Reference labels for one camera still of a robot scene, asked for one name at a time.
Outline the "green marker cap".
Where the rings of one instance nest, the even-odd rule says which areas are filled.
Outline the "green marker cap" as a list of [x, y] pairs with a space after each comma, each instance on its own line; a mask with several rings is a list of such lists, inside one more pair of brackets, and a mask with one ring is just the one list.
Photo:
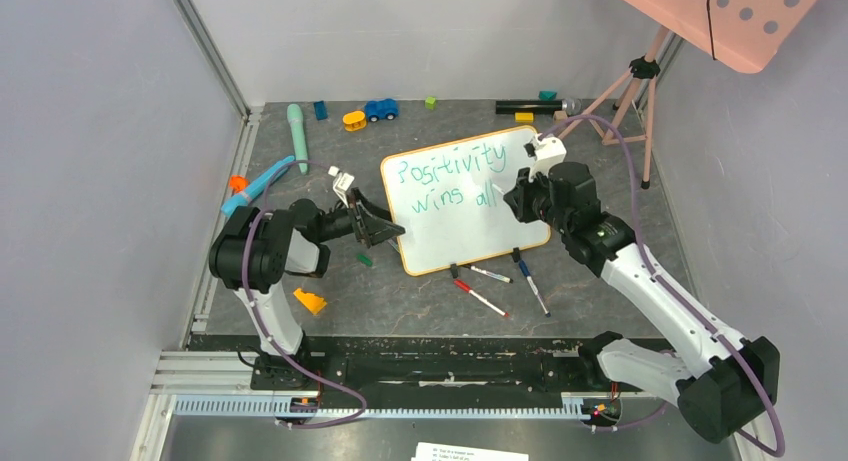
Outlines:
[[358, 254], [357, 260], [361, 262], [363, 265], [371, 267], [373, 265], [373, 261], [364, 254]]

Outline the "orange framed whiteboard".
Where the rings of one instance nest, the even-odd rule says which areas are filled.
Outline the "orange framed whiteboard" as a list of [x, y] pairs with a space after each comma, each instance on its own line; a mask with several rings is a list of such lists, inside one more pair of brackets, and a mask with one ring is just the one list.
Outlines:
[[422, 276], [475, 263], [513, 249], [546, 244], [550, 228], [516, 220], [491, 187], [505, 192], [532, 164], [524, 145], [535, 137], [519, 126], [398, 153], [383, 159], [381, 177], [404, 271]]

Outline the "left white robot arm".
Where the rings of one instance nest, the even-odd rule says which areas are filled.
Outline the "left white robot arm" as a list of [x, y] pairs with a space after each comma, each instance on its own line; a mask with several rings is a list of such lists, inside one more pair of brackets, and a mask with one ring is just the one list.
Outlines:
[[370, 248], [405, 233], [387, 209], [357, 188], [330, 210], [309, 199], [268, 213], [236, 208], [211, 245], [208, 268], [242, 301], [260, 336], [254, 367], [276, 373], [290, 388], [306, 386], [314, 362], [300, 353], [304, 330], [291, 313], [282, 278], [323, 277], [331, 256], [328, 241], [352, 236]]

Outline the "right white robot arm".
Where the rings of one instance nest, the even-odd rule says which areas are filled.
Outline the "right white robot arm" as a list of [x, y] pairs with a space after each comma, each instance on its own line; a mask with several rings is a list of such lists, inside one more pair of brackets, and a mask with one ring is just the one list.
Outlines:
[[579, 350], [585, 386], [637, 387], [676, 407], [706, 441], [738, 434], [773, 457], [784, 454], [776, 345], [724, 323], [670, 276], [638, 227], [602, 210], [586, 165], [562, 162], [545, 173], [522, 168], [504, 200], [518, 221], [544, 222], [559, 233], [567, 253], [625, 296], [673, 349], [662, 354], [602, 333]]

